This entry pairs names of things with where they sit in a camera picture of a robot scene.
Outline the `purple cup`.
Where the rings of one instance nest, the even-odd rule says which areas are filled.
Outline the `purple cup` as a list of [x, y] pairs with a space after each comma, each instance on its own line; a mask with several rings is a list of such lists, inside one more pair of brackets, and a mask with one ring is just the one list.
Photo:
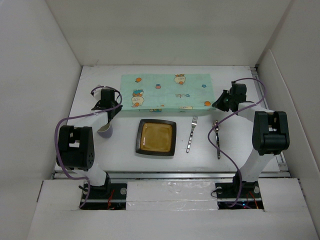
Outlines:
[[98, 135], [104, 139], [109, 139], [113, 135], [113, 127], [111, 123], [102, 126], [98, 131]]

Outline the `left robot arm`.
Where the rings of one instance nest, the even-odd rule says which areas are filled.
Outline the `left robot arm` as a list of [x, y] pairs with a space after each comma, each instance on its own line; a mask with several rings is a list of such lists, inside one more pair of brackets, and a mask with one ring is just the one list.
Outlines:
[[113, 87], [97, 86], [90, 94], [100, 99], [90, 113], [61, 119], [54, 131], [56, 162], [73, 180], [85, 180], [86, 194], [93, 190], [100, 198], [111, 194], [111, 180], [95, 163], [94, 133], [108, 139], [112, 120], [122, 109], [122, 95]]

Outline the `black square amber plate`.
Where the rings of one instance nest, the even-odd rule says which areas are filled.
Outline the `black square amber plate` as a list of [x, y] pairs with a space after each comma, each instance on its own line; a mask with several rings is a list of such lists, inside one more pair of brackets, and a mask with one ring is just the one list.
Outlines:
[[141, 119], [135, 152], [141, 155], [172, 157], [176, 151], [177, 124], [161, 119]]

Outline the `silver fork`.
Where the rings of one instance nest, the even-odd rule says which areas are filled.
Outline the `silver fork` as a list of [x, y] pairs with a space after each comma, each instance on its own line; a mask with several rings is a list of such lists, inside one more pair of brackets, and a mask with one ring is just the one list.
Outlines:
[[198, 123], [198, 116], [194, 116], [194, 117], [192, 118], [190, 135], [189, 135], [189, 139], [188, 139], [187, 147], [186, 147], [186, 153], [187, 153], [187, 154], [190, 152], [190, 149], [191, 149], [191, 144], [192, 144], [192, 140], [193, 140], [193, 136], [194, 136], [194, 131], [195, 131], [195, 128], [196, 128], [196, 126], [197, 126], [197, 123]]

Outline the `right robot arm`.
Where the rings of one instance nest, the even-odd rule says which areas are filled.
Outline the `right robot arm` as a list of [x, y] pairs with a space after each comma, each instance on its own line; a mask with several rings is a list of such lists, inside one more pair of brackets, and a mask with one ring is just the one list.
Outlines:
[[[216, 192], [219, 198], [243, 197], [258, 185], [258, 179], [275, 155], [290, 145], [287, 114], [284, 111], [270, 111], [246, 100], [247, 87], [239, 80], [224, 90], [213, 108], [223, 112], [232, 111], [253, 123], [252, 151], [242, 167], [237, 167], [231, 183], [219, 183]], [[165, 159], [181, 162], [184, 137], [186, 152], [190, 151], [194, 131], [198, 126], [195, 116], [187, 125], [185, 118], [177, 121], [160, 119], [123, 118], [117, 122], [120, 130], [112, 145], [112, 161], [120, 171], [155, 172], [162, 171]]]

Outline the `mint green cartoon placemat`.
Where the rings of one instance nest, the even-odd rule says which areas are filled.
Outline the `mint green cartoon placemat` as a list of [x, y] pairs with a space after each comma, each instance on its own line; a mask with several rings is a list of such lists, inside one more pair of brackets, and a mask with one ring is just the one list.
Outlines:
[[209, 74], [125, 74], [120, 93], [124, 111], [202, 111], [216, 101]]

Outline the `silver spoon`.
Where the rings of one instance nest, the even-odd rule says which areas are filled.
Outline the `silver spoon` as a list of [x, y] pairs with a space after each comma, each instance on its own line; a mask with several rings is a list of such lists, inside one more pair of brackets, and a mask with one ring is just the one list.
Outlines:
[[212, 124], [214, 133], [215, 133], [215, 141], [217, 146], [217, 159], [221, 159], [221, 151], [220, 151], [220, 137], [219, 137], [219, 126], [218, 126], [218, 120], [216, 119], [214, 123]]

